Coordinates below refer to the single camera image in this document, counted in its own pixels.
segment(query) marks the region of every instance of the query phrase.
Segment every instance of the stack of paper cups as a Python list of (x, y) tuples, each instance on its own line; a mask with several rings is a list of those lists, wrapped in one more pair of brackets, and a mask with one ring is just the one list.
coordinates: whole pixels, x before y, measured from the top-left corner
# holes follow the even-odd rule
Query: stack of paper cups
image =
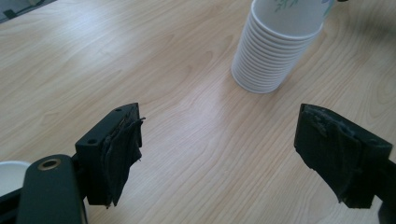
[(233, 58), (244, 89), (274, 91), (320, 33), (333, 0), (254, 0)]

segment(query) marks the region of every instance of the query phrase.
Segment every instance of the light wood surface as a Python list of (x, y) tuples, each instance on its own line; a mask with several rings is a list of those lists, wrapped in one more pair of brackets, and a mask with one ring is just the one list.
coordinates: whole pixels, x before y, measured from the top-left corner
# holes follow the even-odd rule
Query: light wood surface
[(293, 139), (307, 103), (396, 144), (396, 1), (336, 3), (268, 94), (230, 72), (249, 6), (58, 0), (0, 24), (0, 161), (73, 155), (111, 109), (138, 102), (143, 158), (91, 223), (378, 223), (377, 198), (338, 203)]

